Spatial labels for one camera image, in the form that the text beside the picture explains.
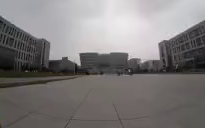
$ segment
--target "cloud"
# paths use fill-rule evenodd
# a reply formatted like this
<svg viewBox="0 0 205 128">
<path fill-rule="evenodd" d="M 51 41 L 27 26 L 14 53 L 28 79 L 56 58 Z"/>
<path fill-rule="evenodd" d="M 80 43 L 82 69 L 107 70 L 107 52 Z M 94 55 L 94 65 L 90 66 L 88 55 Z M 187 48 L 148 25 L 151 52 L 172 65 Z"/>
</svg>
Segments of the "cloud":
<svg viewBox="0 0 205 128">
<path fill-rule="evenodd" d="M 51 59 L 87 51 L 158 59 L 158 43 L 205 19 L 205 0 L 0 0 L 0 15 L 51 42 Z"/>
</svg>

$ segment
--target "building facade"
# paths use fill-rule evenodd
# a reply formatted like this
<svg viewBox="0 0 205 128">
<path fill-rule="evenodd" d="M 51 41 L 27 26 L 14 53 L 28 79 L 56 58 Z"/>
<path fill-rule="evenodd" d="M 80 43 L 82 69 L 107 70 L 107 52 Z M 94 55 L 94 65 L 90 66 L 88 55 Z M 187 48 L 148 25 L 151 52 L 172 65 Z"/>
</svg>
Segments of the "building facade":
<svg viewBox="0 0 205 128">
<path fill-rule="evenodd" d="M 131 68 L 133 72 L 137 72 L 140 70 L 141 59 L 132 58 L 128 60 L 128 68 Z"/>
<path fill-rule="evenodd" d="M 63 57 L 62 60 L 50 60 L 49 69 L 53 72 L 75 72 L 76 63 L 70 61 L 68 57 Z"/>
<path fill-rule="evenodd" d="M 172 64 L 172 51 L 169 41 L 164 40 L 159 43 L 160 60 L 162 61 L 162 67 L 166 70 L 173 68 Z"/>
<path fill-rule="evenodd" d="M 168 42 L 175 67 L 205 66 L 205 20 Z"/>
<path fill-rule="evenodd" d="M 90 72 L 94 72 L 97 70 L 97 60 L 98 60 L 98 53 L 80 53 L 80 62 L 83 69 L 87 69 Z"/>
<path fill-rule="evenodd" d="M 148 72 L 159 72 L 163 69 L 161 60 L 148 60 L 141 64 L 141 70 Z"/>
<path fill-rule="evenodd" d="M 128 53 L 80 53 L 82 68 L 90 72 L 116 72 L 128 68 Z"/>
<path fill-rule="evenodd" d="M 50 42 L 45 39 L 37 40 L 36 64 L 39 68 L 49 68 Z"/>
<path fill-rule="evenodd" d="M 13 70 L 39 65 L 36 64 L 37 41 L 36 37 L 0 16 L 0 67 L 8 67 L 8 63 L 1 63 L 5 58 L 10 62 L 9 67 Z"/>
</svg>

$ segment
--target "paved plaza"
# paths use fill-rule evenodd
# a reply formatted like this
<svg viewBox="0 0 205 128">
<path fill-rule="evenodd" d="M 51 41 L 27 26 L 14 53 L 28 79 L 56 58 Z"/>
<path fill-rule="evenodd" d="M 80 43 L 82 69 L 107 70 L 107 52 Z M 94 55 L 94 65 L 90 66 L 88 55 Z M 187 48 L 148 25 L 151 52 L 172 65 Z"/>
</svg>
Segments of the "paved plaza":
<svg viewBox="0 0 205 128">
<path fill-rule="evenodd" d="M 205 74 L 86 76 L 0 89 L 6 128 L 205 128 Z"/>
</svg>

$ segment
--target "building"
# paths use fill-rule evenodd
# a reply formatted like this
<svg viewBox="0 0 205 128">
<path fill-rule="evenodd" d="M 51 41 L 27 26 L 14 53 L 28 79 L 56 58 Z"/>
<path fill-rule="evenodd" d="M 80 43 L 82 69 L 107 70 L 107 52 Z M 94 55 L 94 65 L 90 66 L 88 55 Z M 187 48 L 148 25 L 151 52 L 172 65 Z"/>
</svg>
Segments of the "building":
<svg viewBox="0 0 205 128">
<path fill-rule="evenodd" d="M 49 68 L 50 42 L 45 39 L 38 39 L 36 47 L 36 64 L 40 69 Z"/>
<path fill-rule="evenodd" d="M 128 53 L 113 52 L 110 53 L 110 64 L 113 72 L 128 68 Z"/>
<path fill-rule="evenodd" d="M 80 62 L 81 66 L 84 69 L 88 70 L 96 70 L 97 68 L 97 59 L 98 59 L 98 53 L 80 53 Z"/>
<path fill-rule="evenodd" d="M 116 72 L 128 68 L 128 53 L 80 53 L 80 61 L 89 72 Z"/>
<path fill-rule="evenodd" d="M 50 60 L 49 70 L 53 72 L 74 73 L 76 63 L 70 61 L 68 57 L 63 57 L 62 60 Z"/>
<path fill-rule="evenodd" d="M 141 69 L 148 72 L 159 72 L 162 70 L 162 66 L 161 60 L 148 60 L 141 64 Z"/>
<path fill-rule="evenodd" d="M 137 72 L 140 70 L 141 59 L 132 58 L 128 60 L 128 68 L 131 68 L 133 72 Z"/>
<path fill-rule="evenodd" d="M 99 54 L 97 58 L 97 69 L 104 73 L 111 72 L 110 54 Z"/>
<path fill-rule="evenodd" d="M 168 42 L 175 67 L 205 67 L 205 20 Z"/>
<path fill-rule="evenodd" d="M 0 16 L 0 68 L 21 70 L 39 65 L 37 41 L 38 38 Z"/>
<path fill-rule="evenodd" d="M 159 43 L 160 60 L 162 61 L 163 69 L 170 71 L 173 69 L 172 52 L 169 41 L 164 40 Z"/>
</svg>

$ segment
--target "ground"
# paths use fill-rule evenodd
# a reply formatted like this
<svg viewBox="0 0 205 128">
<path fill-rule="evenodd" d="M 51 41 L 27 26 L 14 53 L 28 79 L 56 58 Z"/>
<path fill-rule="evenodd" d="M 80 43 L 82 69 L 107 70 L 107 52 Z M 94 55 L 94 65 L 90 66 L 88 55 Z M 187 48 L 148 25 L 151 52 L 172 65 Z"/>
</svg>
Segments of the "ground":
<svg viewBox="0 0 205 128">
<path fill-rule="evenodd" d="M 85 76 L 0 89 L 7 128 L 205 128 L 205 74 Z"/>
</svg>

